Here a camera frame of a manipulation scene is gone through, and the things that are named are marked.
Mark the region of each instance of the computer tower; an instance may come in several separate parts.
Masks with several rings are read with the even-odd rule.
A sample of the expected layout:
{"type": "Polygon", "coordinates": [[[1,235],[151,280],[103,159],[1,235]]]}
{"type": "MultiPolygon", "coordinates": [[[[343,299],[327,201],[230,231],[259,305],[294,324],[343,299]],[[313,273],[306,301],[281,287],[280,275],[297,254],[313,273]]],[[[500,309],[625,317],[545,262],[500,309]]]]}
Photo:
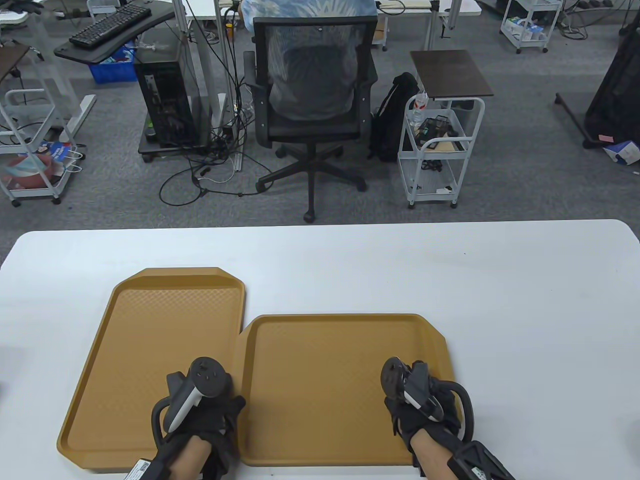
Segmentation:
{"type": "Polygon", "coordinates": [[[195,145],[208,122],[191,62],[189,45],[180,31],[170,27],[147,30],[138,48],[134,68],[147,110],[155,142],[161,147],[195,145]]]}

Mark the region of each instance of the tan plastic tray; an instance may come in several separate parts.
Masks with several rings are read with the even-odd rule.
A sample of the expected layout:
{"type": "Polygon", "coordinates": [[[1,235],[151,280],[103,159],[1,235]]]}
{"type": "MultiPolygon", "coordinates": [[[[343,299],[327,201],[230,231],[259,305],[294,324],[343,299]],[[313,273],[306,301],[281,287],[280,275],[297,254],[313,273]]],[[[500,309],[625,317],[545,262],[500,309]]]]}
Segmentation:
{"type": "Polygon", "coordinates": [[[81,468],[129,471],[152,459],[151,409],[166,375],[211,356],[230,369],[244,284],[219,268],[146,269],[115,287],[58,450],[81,468]]]}
{"type": "Polygon", "coordinates": [[[390,356],[423,360],[454,380],[444,337],[418,315],[256,318],[234,356],[236,389],[247,400],[238,425],[242,461],[410,465],[380,386],[390,356]]]}

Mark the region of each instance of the black backpack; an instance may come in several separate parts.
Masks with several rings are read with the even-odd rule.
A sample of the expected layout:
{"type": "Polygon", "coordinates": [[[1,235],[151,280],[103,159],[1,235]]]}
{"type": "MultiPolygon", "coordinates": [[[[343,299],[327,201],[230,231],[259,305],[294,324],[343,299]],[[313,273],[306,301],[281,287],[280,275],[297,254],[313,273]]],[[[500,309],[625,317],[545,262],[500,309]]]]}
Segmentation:
{"type": "Polygon", "coordinates": [[[418,82],[409,72],[394,78],[393,87],[382,101],[378,112],[373,115],[369,158],[377,156],[383,162],[397,160],[404,106],[416,93],[418,82]]]}

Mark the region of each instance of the computer keyboard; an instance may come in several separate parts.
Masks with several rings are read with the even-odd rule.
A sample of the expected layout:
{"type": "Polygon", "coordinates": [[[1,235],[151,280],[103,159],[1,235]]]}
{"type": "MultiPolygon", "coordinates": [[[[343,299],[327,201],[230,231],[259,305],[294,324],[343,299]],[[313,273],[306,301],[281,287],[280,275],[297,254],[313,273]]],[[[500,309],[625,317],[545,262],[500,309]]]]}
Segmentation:
{"type": "Polygon", "coordinates": [[[69,38],[69,42],[83,49],[94,49],[149,15],[150,8],[128,3],[109,17],[83,28],[69,38]]]}

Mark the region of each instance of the blue storage bin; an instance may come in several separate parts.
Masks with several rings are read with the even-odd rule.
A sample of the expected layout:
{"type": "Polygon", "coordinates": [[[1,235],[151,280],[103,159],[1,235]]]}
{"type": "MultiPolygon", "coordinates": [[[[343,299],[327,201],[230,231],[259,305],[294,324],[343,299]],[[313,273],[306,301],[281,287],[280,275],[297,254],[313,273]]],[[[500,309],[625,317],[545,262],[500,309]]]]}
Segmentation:
{"type": "Polygon", "coordinates": [[[137,78],[136,71],[133,69],[133,57],[134,51],[124,46],[102,63],[89,65],[91,75],[99,84],[135,82],[137,78]]]}

